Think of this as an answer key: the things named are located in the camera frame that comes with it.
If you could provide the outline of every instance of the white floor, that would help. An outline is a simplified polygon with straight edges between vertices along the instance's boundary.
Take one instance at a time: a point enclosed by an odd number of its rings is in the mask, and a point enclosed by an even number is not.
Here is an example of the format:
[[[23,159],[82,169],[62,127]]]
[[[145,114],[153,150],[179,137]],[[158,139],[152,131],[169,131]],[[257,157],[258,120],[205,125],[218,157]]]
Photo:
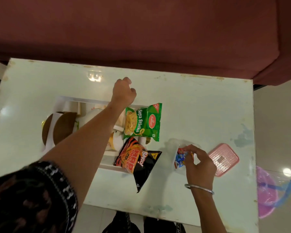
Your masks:
[[[283,169],[291,169],[291,81],[255,91],[254,114],[257,165],[272,175],[285,176]],[[101,233],[114,215],[113,210],[84,205],[74,233]],[[131,214],[131,220],[143,232],[143,217]],[[261,219],[259,228],[260,233],[291,233],[291,196],[272,215]],[[199,227],[185,229],[187,233],[201,232]]]

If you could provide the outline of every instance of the black sleeve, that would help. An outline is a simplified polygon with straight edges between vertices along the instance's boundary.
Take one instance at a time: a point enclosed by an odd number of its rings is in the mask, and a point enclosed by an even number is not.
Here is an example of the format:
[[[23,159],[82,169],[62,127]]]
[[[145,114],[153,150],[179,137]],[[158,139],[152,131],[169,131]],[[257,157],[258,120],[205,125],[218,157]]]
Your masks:
[[[0,177],[0,233],[72,232],[77,214],[77,196],[54,163]]]

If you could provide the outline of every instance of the green snack packet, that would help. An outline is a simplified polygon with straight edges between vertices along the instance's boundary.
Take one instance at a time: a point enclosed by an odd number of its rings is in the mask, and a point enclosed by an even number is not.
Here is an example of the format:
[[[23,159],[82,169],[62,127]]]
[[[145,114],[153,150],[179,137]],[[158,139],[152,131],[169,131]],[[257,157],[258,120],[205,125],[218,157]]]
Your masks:
[[[162,103],[150,105],[134,111],[126,107],[124,138],[133,136],[153,137],[159,141],[159,128],[162,113]]]

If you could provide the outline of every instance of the white table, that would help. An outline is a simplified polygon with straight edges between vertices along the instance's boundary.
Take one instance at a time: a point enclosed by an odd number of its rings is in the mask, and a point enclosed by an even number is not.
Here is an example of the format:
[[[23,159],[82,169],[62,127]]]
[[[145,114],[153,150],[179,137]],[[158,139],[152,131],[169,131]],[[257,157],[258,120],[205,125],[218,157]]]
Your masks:
[[[89,70],[101,71],[101,82],[90,81]],[[229,232],[258,232],[251,80],[11,59],[0,84],[0,176],[40,158],[41,122],[56,97],[110,101],[125,76],[134,104],[163,103],[160,142],[149,144],[163,154],[138,194],[132,175],[98,169],[85,203],[200,226],[186,177],[170,166],[175,139],[206,152],[227,143],[240,162],[215,178],[214,200]]]

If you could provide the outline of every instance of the bangle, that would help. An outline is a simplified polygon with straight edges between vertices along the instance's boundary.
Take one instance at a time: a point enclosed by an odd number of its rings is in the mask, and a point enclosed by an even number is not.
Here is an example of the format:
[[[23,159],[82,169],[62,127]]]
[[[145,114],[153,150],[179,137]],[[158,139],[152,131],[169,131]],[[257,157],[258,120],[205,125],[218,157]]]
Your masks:
[[[205,191],[208,191],[210,192],[211,194],[214,194],[214,192],[212,190],[209,190],[209,189],[206,189],[206,188],[203,188],[199,185],[190,185],[190,184],[184,184],[184,186],[188,189],[191,189],[191,187],[195,187],[195,188],[198,188],[198,189],[202,189],[202,190],[205,190]]]

